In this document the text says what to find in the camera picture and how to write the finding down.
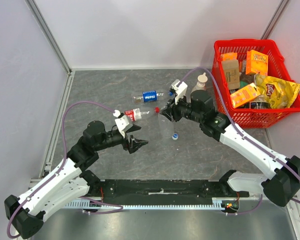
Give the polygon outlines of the clear Pocari Sweat bottle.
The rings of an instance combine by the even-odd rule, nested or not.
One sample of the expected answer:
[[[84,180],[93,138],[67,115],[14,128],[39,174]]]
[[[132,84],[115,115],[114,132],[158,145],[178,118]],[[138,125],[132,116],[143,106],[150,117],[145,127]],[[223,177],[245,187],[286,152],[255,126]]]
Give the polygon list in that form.
[[[158,125],[160,134],[164,139],[172,139],[175,133],[174,123],[162,114],[158,115]]]

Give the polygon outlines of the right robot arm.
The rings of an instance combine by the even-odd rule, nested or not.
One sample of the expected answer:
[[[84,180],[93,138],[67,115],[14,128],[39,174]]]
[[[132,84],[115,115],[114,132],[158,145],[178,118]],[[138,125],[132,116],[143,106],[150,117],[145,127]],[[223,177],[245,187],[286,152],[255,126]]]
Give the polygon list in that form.
[[[231,171],[230,176],[219,184],[225,197],[235,192],[250,192],[265,195],[270,201],[284,207],[300,190],[300,158],[290,158],[275,152],[247,134],[238,124],[232,124],[225,114],[214,107],[213,99],[205,90],[196,90],[186,97],[175,96],[160,111],[172,122],[181,118],[196,122],[208,137],[232,148],[262,173],[251,174]]]

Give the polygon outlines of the blue white Pocari cap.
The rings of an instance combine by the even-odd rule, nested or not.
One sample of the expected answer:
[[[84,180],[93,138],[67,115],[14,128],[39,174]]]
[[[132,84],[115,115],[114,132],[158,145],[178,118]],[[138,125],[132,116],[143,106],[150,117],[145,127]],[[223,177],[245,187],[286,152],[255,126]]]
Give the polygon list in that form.
[[[177,134],[177,133],[174,133],[173,135],[172,135],[172,139],[173,140],[177,140],[179,138],[179,135]]]

